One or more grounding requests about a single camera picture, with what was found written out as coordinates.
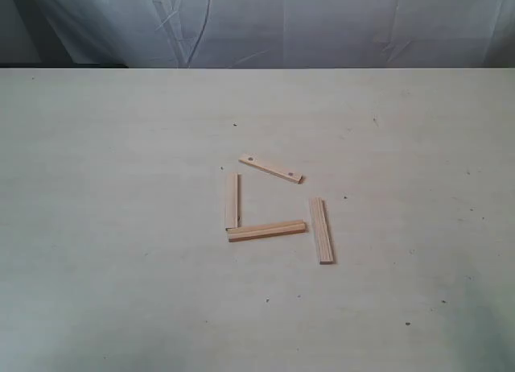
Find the wooden strip with holes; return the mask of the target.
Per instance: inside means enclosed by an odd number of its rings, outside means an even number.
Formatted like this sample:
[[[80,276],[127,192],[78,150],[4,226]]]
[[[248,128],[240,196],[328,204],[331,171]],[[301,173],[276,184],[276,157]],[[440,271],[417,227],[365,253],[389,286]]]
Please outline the wooden strip with holes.
[[[243,154],[238,158],[238,161],[291,183],[300,184],[303,181],[303,175],[301,173],[279,166],[276,163],[271,163],[270,161],[259,158],[256,155]]]

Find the white backdrop curtain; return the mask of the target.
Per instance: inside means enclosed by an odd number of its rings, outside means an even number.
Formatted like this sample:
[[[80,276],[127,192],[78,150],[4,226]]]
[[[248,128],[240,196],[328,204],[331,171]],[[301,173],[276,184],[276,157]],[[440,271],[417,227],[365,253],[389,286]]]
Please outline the white backdrop curtain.
[[[509,68],[514,0],[1,0],[1,62]]]

